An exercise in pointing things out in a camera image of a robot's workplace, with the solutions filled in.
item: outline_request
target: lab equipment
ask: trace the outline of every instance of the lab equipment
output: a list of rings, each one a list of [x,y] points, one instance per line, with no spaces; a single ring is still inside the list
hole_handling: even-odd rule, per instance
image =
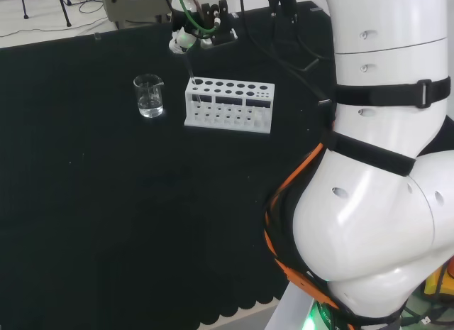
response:
[[[275,85],[195,77],[186,88],[185,126],[270,133]]]
[[[127,23],[160,23],[170,13],[165,0],[103,0],[110,21],[119,28]]]
[[[162,85],[164,82],[156,75],[141,75],[134,79],[137,105],[142,116],[153,118],[162,114]]]

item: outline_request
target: black tablecloth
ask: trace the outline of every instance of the black tablecloth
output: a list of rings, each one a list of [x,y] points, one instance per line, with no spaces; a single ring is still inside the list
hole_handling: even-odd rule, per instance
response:
[[[304,36],[327,55],[329,18],[311,7]],[[269,12],[248,20],[269,44]],[[169,25],[0,50],[2,329],[196,329],[282,296],[262,208],[318,143],[316,99],[233,24],[239,41],[191,52],[194,72],[275,83],[270,135],[183,126],[188,74]],[[278,51],[307,64],[278,26]],[[165,83],[158,119],[138,113],[144,73]],[[329,91],[333,66],[311,80]]]

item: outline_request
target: white floor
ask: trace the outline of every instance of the white floor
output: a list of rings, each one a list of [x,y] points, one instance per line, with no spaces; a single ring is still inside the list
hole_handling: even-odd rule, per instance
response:
[[[83,14],[79,12],[79,5],[66,6],[72,24],[72,27],[68,28],[59,0],[25,0],[25,3],[28,20],[23,18],[21,0],[0,0],[0,48],[116,30],[115,24],[107,19],[104,8],[95,13]],[[91,2],[82,9],[93,11],[101,5]],[[46,32],[27,31],[34,28]]]

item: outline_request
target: black strap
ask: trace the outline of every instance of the black strap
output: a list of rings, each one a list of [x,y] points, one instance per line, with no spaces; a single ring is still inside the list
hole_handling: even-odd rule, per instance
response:
[[[336,87],[336,101],[356,106],[417,106],[428,108],[432,103],[449,97],[451,78],[437,82],[423,79],[416,84],[382,85],[376,87]]]
[[[335,131],[325,132],[322,143],[331,151],[400,176],[408,176],[416,161],[414,158],[355,140]]]

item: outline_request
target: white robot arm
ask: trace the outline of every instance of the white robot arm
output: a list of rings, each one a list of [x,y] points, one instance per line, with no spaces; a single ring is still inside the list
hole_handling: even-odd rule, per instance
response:
[[[454,151],[418,157],[446,116],[446,99],[424,106],[424,83],[448,78],[447,0],[327,2],[338,85],[429,79],[414,106],[337,105],[336,133],[416,159],[409,175],[327,150],[294,211],[312,272],[356,315],[382,318],[454,255]]]

